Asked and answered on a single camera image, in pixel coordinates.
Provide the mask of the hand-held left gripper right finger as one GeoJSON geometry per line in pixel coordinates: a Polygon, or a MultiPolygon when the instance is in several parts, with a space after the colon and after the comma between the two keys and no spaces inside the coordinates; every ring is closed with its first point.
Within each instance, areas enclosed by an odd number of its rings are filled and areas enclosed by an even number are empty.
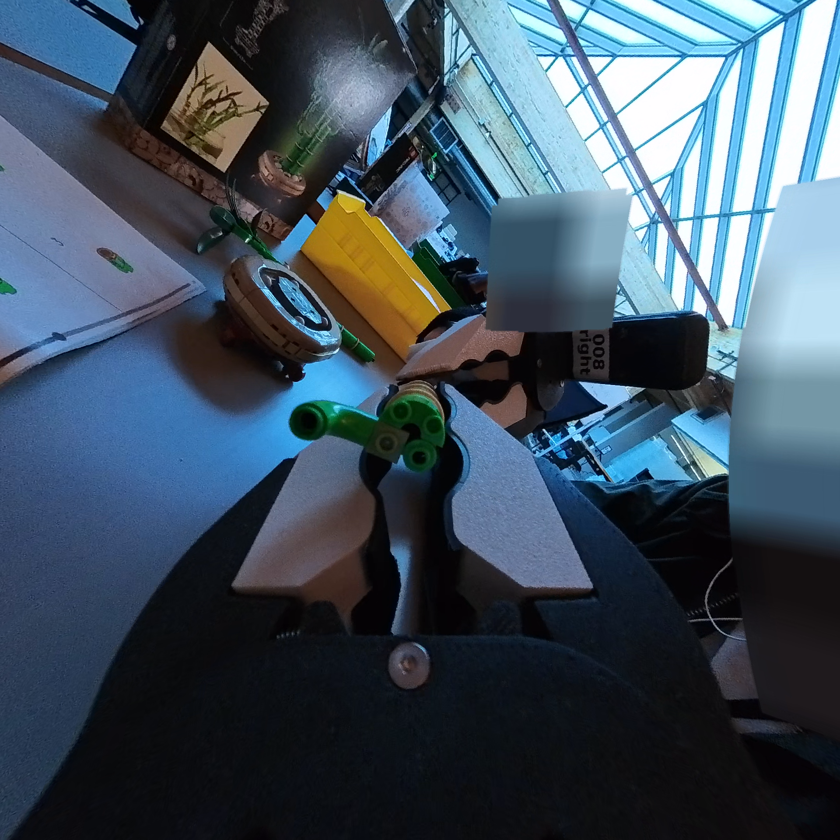
{"type": "Polygon", "coordinates": [[[451,385],[432,478],[432,631],[467,634],[498,602],[588,597],[594,585],[536,458],[451,385]]]}

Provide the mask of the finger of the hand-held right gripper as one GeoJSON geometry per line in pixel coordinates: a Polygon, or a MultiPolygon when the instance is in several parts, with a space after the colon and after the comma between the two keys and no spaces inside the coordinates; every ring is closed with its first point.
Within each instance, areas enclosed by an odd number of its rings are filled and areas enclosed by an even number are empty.
{"type": "Polygon", "coordinates": [[[441,378],[462,370],[467,363],[483,364],[494,352],[503,359],[519,355],[524,332],[495,331],[487,328],[483,315],[459,320],[436,338],[416,342],[408,349],[408,359],[397,372],[398,382],[441,378]]]}
{"type": "Polygon", "coordinates": [[[482,363],[451,375],[456,391],[501,427],[508,429],[525,419],[529,399],[509,363],[482,363]]]}

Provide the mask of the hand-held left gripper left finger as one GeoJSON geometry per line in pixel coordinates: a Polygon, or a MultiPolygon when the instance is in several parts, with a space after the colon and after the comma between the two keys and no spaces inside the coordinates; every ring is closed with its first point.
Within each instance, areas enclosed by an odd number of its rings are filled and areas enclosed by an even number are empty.
{"type": "Polygon", "coordinates": [[[391,635],[398,607],[398,521],[385,478],[398,465],[326,436],[293,459],[232,583],[237,595],[330,602],[354,634],[391,635]]]}

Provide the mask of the green bamboo stalk model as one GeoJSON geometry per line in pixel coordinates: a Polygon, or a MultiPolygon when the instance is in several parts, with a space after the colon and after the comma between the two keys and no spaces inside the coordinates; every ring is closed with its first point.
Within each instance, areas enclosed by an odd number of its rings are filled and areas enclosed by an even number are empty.
{"type": "Polygon", "coordinates": [[[349,441],[382,460],[415,473],[431,470],[445,446],[445,411],[431,385],[411,381],[384,399],[377,414],[334,401],[309,401],[294,408],[291,433],[313,442],[325,437],[349,441]]]}

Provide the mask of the yellow plastic bin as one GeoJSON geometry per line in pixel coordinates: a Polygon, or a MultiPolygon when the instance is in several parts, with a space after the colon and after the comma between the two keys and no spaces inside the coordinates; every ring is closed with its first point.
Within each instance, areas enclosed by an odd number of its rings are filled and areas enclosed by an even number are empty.
{"type": "Polygon", "coordinates": [[[337,192],[301,251],[403,361],[450,306],[364,201],[337,192]]]}

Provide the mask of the person's right forearm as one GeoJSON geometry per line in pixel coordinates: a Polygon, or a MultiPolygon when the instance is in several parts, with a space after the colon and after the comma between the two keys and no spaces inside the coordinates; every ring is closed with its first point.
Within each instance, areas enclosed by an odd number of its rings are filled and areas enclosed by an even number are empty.
{"type": "Polygon", "coordinates": [[[744,639],[728,480],[572,484],[653,566],[699,636],[744,639]]]}

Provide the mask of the grey desk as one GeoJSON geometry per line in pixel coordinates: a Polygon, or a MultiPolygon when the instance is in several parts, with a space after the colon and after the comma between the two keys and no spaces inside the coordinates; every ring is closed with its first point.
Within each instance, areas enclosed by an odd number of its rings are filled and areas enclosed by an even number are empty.
{"type": "Polygon", "coordinates": [[[300,247],[274,246],[375,352],[308,368],[288,386],[258,355],[223,347],[222,277],[235,238],[194,251],[208,203],[123,147],[104,103],[2,60],[2,116],[205,286],[120,335],[2,387],[1,831],[57,772],[144,605],[173,565],[301,441],[308,399],[359,404],[397,356],[300,247]]]}

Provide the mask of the green plastic bin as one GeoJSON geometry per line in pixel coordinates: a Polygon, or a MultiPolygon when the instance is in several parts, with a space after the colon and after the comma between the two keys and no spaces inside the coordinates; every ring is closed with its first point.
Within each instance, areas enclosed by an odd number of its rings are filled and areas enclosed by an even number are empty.
{"type": "Polygon", "coordinates": [[[415,243],[413,262],[432,283],[435,290],[450,308],[456,309],[469,305],[469,300],[460,296],[451,280],[457,270],[477,269],[479,266],[478,258],[462,255],[453,260],[442,260],[439,253],[425,238],[415,243]]]}

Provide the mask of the small black toy box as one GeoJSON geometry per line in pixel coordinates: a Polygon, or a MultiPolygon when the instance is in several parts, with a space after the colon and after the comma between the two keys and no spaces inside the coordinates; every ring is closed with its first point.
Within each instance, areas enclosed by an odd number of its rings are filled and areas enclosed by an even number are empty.
{"type": "Polygon", "coordinates": [[[398,136],[357,187],[377,218],[407,250],[435,231],[448,215],[409,134],[398,136]]]}

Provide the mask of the tan round pot base model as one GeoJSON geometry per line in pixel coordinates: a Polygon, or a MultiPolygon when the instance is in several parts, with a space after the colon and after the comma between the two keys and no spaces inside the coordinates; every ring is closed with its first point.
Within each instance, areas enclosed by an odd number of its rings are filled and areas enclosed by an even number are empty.
{"type": "Polygon", "coordinates": [[[302,381],[308,365],[340,351],[338,321],[287,265],[258,255],[238,257],[224,274],[223,289],[221,344],[256,348],[289,382],[302,381]]]}

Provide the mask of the green sprig with leaves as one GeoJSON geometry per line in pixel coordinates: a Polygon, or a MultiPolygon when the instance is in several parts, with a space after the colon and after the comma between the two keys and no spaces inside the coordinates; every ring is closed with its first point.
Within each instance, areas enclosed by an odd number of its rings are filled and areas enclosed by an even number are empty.
{"type": "MultiPolygon", "coordinates": [[[[235,236],[255,252],[256,256],[273,259],[289,267],[288,264],[275,258],[259,234],[259,224],[266,212],[258,211],[251,219],[246,219],[239,208],[236,180],[229,175],[225,179],[224,194],[225,205],[215,205],[210,211],[213,226],[205,231],[196,242],[197,254],[204,254],[209,249],[219,245],[224,239],[235,236]]],[[[349,351],[358,361],[364,364],[373,362],[375,353],[339,321],[338,323],[341,327],[341,349],[349,351]]]]}

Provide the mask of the black toy set box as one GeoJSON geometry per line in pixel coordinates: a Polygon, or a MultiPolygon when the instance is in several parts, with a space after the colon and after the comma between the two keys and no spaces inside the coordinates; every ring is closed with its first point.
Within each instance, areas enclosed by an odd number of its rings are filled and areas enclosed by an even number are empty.
{"type": "Polygon", "coordinates": [[[283,239],[416,68],[386,2],[144,2],[122,144],[283,239]]]}

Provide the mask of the open instruction booklet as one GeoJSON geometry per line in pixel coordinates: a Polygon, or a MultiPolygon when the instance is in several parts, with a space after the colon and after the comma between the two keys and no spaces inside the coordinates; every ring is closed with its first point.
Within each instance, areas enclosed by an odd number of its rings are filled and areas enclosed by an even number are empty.
{"type": "Polygon", "coordinates": [[[1,383],[205,286],[1,119],[1,383]]]}

